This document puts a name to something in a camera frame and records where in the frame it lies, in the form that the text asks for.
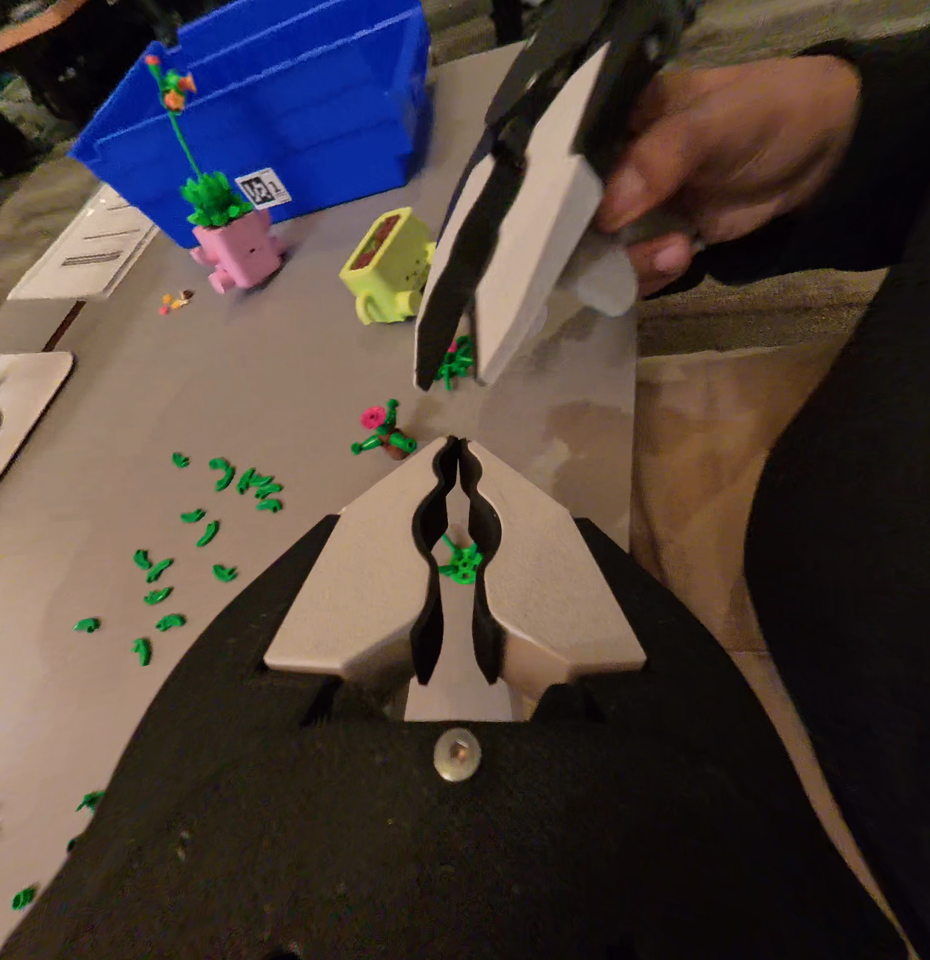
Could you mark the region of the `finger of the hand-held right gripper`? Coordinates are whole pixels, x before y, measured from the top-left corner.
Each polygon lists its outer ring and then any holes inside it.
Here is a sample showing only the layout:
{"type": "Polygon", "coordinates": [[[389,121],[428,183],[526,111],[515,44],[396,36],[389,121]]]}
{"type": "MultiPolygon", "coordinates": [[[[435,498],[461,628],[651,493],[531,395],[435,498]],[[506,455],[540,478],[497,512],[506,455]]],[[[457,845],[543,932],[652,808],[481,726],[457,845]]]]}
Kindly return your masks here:
{"type": "Polygon", "coordinates": [[[602,180],[574,142],[609,48],[605,43],[574,72],[530,135],[517,198],[473,297],[475,376],[484,386],[540,329],[543,308],[597,210],[602,180]]]}
{"type": "Polygon", "coordinates": [[[418,390],[431,388],[462,315],[473,305],[525,172],[523,161],[479,161],[456,186],[416,319],[414,386],[418,390]]]}

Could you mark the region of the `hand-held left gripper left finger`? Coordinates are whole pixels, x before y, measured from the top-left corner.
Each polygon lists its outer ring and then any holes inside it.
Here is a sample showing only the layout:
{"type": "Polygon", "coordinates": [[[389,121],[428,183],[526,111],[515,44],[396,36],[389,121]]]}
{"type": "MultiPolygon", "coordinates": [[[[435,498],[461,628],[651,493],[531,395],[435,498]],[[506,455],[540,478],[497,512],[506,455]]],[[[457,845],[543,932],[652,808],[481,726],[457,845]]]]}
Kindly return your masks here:
{"type": "Polygon", "coordinates": [[[433,548],[459,450],[459,438],[436,439],[339,512],[265,653],[270,669],[361,687],[430,681],[444,637],[433,548]]]}

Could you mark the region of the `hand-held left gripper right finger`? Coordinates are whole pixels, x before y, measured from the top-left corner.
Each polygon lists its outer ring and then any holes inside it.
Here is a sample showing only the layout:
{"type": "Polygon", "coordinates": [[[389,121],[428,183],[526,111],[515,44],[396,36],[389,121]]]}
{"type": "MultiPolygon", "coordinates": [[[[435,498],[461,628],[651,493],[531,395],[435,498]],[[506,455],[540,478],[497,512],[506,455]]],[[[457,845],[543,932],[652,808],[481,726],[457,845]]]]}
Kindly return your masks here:
{"type": "Polygon", "coordinates": [[[554,685],[643,669],[647,654],[569,510],[475,440],[461,441],[460,482],[483,556],[475,659],[506,687],[509,713],[554,685]]]}

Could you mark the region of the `person's right hand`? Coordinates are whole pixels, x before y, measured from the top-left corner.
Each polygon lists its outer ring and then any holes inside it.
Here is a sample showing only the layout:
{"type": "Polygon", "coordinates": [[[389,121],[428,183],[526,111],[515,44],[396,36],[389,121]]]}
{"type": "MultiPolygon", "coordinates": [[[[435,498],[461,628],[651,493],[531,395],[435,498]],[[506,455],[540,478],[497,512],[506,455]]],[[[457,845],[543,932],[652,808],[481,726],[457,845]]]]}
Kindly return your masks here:
{"type": "Polygon", "coordinates": [[[830,54],[675,69],[643,91],[595,216],[618,234],[670,208],[690,233],[628,246],[639,297],[689,270],[696,246],[742,238],[808,205],[848,150],[861,78],[830,54]]]}

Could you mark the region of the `lime green toy figure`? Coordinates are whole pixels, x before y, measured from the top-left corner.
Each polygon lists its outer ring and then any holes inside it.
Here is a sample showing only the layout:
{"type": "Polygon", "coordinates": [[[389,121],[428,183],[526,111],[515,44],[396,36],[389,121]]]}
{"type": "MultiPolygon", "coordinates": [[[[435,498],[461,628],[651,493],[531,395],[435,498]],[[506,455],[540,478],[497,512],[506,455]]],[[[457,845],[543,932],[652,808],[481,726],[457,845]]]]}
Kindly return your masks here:
{"type": "Polygon", "coordinates": [[[372,223],[338,274],[363,325],[400,323],[418,314],[435,248],[409,206],[372,223]]]}

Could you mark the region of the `toy bush with pink flowers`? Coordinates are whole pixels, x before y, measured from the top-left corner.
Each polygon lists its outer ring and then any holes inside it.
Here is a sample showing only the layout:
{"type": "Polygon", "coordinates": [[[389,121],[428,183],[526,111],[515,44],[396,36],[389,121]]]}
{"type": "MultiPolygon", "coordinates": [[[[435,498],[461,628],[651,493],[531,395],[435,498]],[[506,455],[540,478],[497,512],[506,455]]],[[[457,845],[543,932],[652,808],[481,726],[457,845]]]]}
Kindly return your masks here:
{"type": "Polygon", "coordinates": [[[457,337],[446,351],[434,382],[441,382],[446,390],[451,391],[454,382],[459,378],[467,378],[475,366],[475,347],[470,335],[457,337]]]}

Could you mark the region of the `scatter of green toy leaves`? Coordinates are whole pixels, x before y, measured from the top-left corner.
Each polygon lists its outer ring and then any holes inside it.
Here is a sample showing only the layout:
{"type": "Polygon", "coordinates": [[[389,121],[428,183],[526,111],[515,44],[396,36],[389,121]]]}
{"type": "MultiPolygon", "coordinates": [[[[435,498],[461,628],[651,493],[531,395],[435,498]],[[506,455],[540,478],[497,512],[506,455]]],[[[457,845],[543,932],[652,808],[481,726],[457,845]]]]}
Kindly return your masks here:
{"type": "MultiPolygon", "coordinates": [[[[175,451],[171,456],[171,462],[176,469],[184,469],[190,465],[190,459],[181,451],[175,451]]],[[[283,509],[283,501],[280,494],[284,490],[283,484],[277,483],[273,474],[266,474],[250,466],[243,471],[235,480],[237,468],[234,463],[227,458],[215,457],[208,461],[208,468],[220,473],[215,480],[214,489],[217,492],[223,492],[233,485],[235,492],[240,496],[251,496],[255,501],[255,510],[268,512],[269,514],[279,513],[283,509]]],[[[207,510],[202,507],[193,510],[182,511],[179,515],[180,521],[188,526],[195,526],[205,521],[207,510]]],[[[214,543],[220,534],[222,521],[219,517],[212,517],[207,520],[200,535],[196,536],[194,547],[196,549],[205,549],[214,543]]],[[[168,582],[161,582],[165,576],[165,571],[171,569],[176,563],[175,557],[153,557],[147,548],[135,549],[132,556],[132,563],[135,569],[140,571],[143,582],[149,589],[142,596],[141,602],[150,609],[153,609],[167,602],[168,598],[174,592],[174,585],[168,582]]],[[[211,565],[211,575],[222,584],[233,582],[239,574],[236,565],[228,565],[223,562],[215,562],[211,565]]],[[[153,633],[164,634],[170,630],[183,628],[186,626],[187,617],[179,611],[161,611],[161,616],[152,625],[153,633]]],[[[71,627],[73,632],[83,635],[92,635],[103,626],[102,618],[99,615],[90,615],[82,617],[71,627]]],[[[154,644],[151,637],[146,634],[134,639],[130,650],[137,657],[141,667],[148,666],[154,654],[154,644]]]]}

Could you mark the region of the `toy cactus with pink flower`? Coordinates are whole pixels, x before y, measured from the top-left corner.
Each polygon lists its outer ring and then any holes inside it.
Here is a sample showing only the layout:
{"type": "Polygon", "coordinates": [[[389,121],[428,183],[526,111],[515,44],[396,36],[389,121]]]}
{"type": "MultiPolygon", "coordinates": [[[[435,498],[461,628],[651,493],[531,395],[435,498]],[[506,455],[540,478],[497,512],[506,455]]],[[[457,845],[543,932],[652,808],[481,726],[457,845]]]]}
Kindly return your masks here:
{"type": "Polygon", "coordinates": [[[415,452],[418,444],[407,436],[398,425],[399,402],[390,398],[385,405],[368,407],[360,416],[361,426],[368,436],[361,441],[351,443],[352,455],[381,449],[392,459],[400,461],[415,452]]]}

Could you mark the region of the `pink toy figure with plant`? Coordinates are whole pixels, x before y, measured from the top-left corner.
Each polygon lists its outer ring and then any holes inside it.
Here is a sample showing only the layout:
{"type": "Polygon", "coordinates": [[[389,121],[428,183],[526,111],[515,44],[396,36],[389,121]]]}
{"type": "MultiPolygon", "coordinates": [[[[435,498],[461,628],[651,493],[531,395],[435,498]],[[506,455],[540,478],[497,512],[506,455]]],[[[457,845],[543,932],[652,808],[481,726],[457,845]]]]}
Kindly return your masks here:
{"type": "Polygon", "coordinates": [[[259,286],[283,263],[283,246],[271,232],[267,211],[243,198],[223,172],[209,172],[196,160],[180,123],[189,97],[197,93],[193,76],[165,68],[154,53],[146,54],[144,63],[190,171],[180,193],[191,210],[192,258],[210,270],[208,283],[221,295],[259,286]]]}

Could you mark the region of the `blue plastic bin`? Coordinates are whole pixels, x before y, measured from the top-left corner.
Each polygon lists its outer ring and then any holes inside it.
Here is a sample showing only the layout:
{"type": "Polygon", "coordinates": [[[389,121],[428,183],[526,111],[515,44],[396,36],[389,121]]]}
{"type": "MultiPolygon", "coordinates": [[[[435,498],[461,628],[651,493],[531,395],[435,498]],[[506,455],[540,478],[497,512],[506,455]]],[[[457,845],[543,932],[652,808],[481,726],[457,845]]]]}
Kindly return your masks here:
{"type": "Polygon", "coordinates": [[[174,242],[405,185],[432,107],[412,1],[243,1],[155,41],[70,151],[174,242]]]}

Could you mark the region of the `white printed sheet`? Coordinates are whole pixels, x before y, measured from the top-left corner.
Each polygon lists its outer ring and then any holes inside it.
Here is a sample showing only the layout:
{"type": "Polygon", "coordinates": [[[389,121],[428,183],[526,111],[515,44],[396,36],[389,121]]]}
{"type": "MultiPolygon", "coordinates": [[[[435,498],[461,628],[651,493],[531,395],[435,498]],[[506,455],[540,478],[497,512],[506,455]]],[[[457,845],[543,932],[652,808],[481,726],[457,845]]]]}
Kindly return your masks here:
{"type": "Polygon", "coordinates": [[[9,302],[106,299],[159,228],[101,184],[49,249],[15,284],[9,302]]]}

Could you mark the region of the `white rounded board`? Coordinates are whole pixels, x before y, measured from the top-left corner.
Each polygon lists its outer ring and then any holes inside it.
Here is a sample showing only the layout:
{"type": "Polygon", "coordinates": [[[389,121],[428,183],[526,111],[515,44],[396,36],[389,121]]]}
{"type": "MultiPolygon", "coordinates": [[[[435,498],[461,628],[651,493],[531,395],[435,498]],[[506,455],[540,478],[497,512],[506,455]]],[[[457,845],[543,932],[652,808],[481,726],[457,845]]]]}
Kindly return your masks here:
{"type": "Polygon", "coordinates": [[[74,365],[68,351],[0,354],[0,481],[74,365]]]}

